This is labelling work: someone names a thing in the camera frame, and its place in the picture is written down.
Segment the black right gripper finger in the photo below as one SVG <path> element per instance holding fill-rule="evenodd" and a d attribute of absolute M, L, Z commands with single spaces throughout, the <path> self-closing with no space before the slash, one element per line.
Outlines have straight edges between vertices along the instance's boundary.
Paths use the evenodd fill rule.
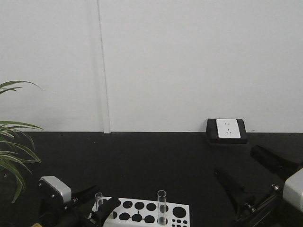
<path fill-rule="evenodd" d="M 249 192 L 245 192 L 244 186 L 239 184 L 224 169 L 216 167 L 214 175 L 230 199 L 236 213 L 236 219 L 241 219 L 247 213 L 251 213 L 256 197 Z"/>
<path fill-rule="evenodd" d="M 251 148 L 250 156 L 271 173 L 278 176 L 292 176 L 302 169 L 303 163 L 296 163 L 274 154 L 271 150 L 259 145 Z"/>

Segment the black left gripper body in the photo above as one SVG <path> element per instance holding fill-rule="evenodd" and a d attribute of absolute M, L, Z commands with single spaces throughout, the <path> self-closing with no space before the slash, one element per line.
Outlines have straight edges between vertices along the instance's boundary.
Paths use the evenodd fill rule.
<path fill-rule="evenodd" d="M 39 217 L 31 224 L 32 227 L 93 227 L 91 214 L 92 200 L 84 201 L 73 198 L 66 204 L 51 204 L 42 199 L 39 207 Z"/>

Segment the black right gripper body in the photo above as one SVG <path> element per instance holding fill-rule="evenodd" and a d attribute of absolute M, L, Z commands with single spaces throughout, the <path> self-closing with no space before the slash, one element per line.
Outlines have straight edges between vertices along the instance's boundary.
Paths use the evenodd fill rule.
<path fill-rule="evenodd" d="M 280 224 L 285 227 L 301 227 L 303 212 L 300 212 L 283 198 L 283 187 L 271 185 L 271 190 L 256 205 L 252 205 L 251 213 L 243 218 L 235 218 L 237 227 L 261 227 Z"/>

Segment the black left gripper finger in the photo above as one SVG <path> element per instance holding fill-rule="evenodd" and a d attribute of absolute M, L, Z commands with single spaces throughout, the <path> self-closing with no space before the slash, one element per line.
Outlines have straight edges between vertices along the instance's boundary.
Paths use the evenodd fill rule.
<path fill-rule="evenodd" d="M 85 190 L 79 192 L 73 192 L 71 197 L 79 201 L 89 201 L 90 199 L 95 198 L 95 194 L 98 192 L 98 186 L 94 185 Z"/>
<path fill-rule="evenodd" d="M 95 227 L 102 227 L 109 215 L 118 206 L 118 198 L 110 198 L 109 200 L 104 202 L 101 206 L 99 206 L 97 211 L 92 212 L 91 219 L 95 222 L 93 225 Z"/>

